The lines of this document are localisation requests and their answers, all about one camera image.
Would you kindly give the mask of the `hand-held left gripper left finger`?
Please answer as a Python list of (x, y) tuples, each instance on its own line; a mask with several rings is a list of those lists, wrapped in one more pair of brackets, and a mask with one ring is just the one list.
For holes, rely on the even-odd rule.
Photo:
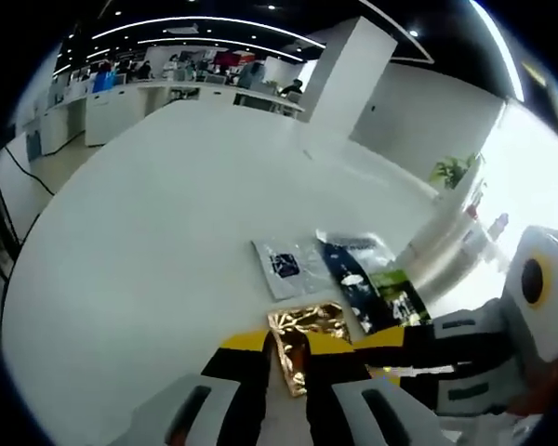
[(255, 445), (266, 416), (272, 335), (225, 340), (198, 374), (185, 374), (138, 406), (113, 445)]

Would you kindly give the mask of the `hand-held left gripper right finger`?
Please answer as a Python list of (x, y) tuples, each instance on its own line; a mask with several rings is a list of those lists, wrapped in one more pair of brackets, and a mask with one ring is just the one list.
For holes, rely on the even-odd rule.
[(372, 377), (348, 342), (306, 336), (306, 416), (315, 445), (451, 443), (433, 411), (388, 378)]

